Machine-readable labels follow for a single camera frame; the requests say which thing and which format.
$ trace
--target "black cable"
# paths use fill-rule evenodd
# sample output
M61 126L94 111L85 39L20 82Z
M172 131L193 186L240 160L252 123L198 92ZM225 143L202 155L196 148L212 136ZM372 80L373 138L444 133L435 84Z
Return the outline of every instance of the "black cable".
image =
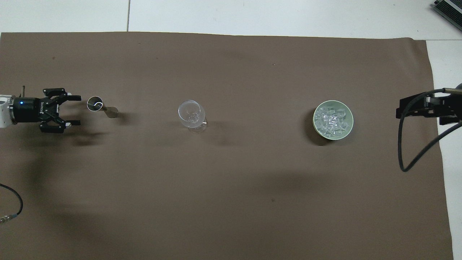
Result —
M14 193L14 195L16 195L16 197L18 197L19 202L21 203L21 206L19 207L19 211L16 213L16 215L21 214L21 212L23 211L23 199L21 198L21 195L20 195L19 193L17 193L17 192L16 192L13 188L11 188L11 187L8 187L8 186L3 185L3 184L1 184L1 183L0 183L0 186L2 186L2 187L4 187L4 188L6 188L6 189L12 191L12 192Z
M411 163L409 163L409 165L405 168L404 165L403 165L403 159L402 159L402 150L401 150L401 140L402 140L402 130L403 130L403 123L404 123L404 118L406 117L406 114L407 112L409 112L409 109L411 108L411 106L413 106L415 103L417 103L420 99L422 98L425 98L426 96L428 95L431 95L431 94L434 94L434 93L444 93L445 92L445 89L444 88L441 88L441 89L435 89L435 90L431 90L431 91L428 91L428 92L425 92L425 93L422 93L420 95L418 95L417 97L415 97L413 100L411 100L409 102L409 104L406 106L406 108L404 108L402 114L401 114L401 118L400 118L400 125L398 127L398 161L399 161L399 164L400 164L400 169L403 171L403 172L407 172L409 171L413 166L414 164L433 146L435 145L439 140L441 140L443 137L447 136L448 134L450 134L451 132L453 132L454 130L460 128L462 126L462 122L459 122L457 123L456 125L453 125L452 127L450 127L449 129L447 129L446 131L444 131L443 133L441 133L441 135L437 136L436 138L434 138L431 142L428 143L428 145L426 145L417 155L416 157L414 157L414 159L411 161Z

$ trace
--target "white tile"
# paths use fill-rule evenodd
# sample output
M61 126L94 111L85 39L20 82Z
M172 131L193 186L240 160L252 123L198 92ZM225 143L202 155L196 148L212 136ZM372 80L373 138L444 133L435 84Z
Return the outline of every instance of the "white tile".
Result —
M0 0L0 32L126 31L128 0Z
M433 0L131 0L129 31L462 39Z
M462 83L462 41L427 41L435 89ZM438 132L451 127L438 126ZM454 259L462 259L462 128L439 142L443 155L444 185Z

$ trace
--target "empty clear glass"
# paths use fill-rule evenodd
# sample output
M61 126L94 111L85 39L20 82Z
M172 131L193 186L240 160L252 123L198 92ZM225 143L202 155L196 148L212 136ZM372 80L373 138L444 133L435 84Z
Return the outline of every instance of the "empty clear glass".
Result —
M207 127L204 108L194 100L186 100L178 107L181 123L193 133L201 133Z

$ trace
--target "metal jigger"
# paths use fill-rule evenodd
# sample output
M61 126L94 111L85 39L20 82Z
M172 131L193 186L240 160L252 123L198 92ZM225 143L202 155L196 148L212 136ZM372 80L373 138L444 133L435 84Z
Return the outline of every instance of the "metal jigger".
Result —
M94 96L88 99L87 101L88 110L96 112L96 111L104 111L106 116L109 118L116 118L119 114L119 110L113 106L105 106L103 100L100 97Z

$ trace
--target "green bowl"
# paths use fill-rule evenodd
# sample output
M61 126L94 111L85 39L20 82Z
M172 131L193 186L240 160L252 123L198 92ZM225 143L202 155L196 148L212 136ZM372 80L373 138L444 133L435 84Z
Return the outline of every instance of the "green bowl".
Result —
M321 133L315 126L315 114L316 112L319 110L320 107L333 107L334 109L345 109L345 117L343 118L343 121L348 123L348 129L346 131L343 131L342 134L340 136L326 136L324 135L323 133ZM313 114L313 127L314 129L316 130L316 132L326 138L326 139L329 139L329 140L340 140L342 138L345 138L347 135L350 134L351 130L353 129L353 114L351 113L351 110L350 108L348 108L347 105L343 104L342 102L340 101L337 101L337 100L327 100L327 101L324 101L322 102L316 109L315 109L315 112Z

